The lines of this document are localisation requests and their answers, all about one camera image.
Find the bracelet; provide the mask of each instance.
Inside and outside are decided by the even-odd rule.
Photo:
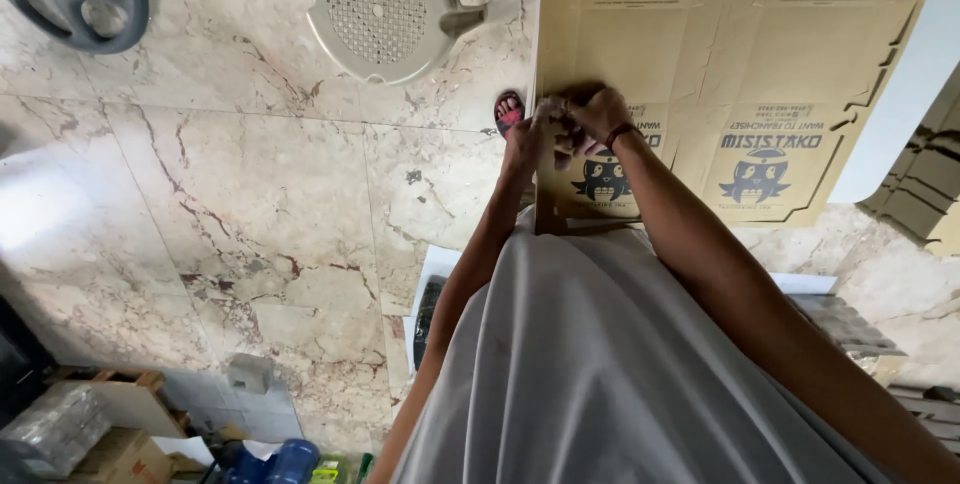
[[[606,145],[606,148],[608,150],[612,151],[614,148],[614,141],[617,139],[618,135],[626,134],[627,132],[630,132],[631,130],[636,130],[636,129],[637,128],[632,123],[623,122],[617,127],[615,127],[613,131],[611,131],[609,135],[606,136],[606,141],[604,141],[603,144]]]

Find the cardboard sheet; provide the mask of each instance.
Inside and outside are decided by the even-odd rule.
[[[540,0],[535,95],[614,86],[654,152],[725,222],[812,225],[923,3]],[[569,171],[554,171],[549,151],[541,161],[538,219],[638,216],[608,150]]]

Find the grey shirt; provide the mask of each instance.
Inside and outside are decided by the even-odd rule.
[[[643,233],[527,227],[466,305],[392,482],[890,482],[740,352]]]

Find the sandal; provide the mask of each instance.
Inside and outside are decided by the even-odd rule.
[[[513,100],[513,108],[498,117],[500,104],[508,103],[510,100]],[[508,90],[497,97],[496,103],[493,105],[493,120],[496,121],[496,130],[504,139],[507,138],[507,134],[510,134],[510,129],[514,125],[522,122],[523,111],[523,101],[521,101],[521,96],[517,91]]]

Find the octopus mascot logo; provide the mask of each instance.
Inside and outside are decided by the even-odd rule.
[[[586,195],[592,201],[615,201],[622,195],[633,195],[627,175],[623,173],[614,153],[608,149],[600,150],[596,157],[604,161],[587,159],[583,162],[583,181],[570,182],[577,190],[577,195]]]
[[[720,184],[723,197],[732,197],[741,203],[744,198],[763,203],[769,197],[779,197],[790,184],[780,184],[786,173],[786,152],[780,148],[756,148],[747,152],[748,160],[738,161],[733,170],[733,183]]]

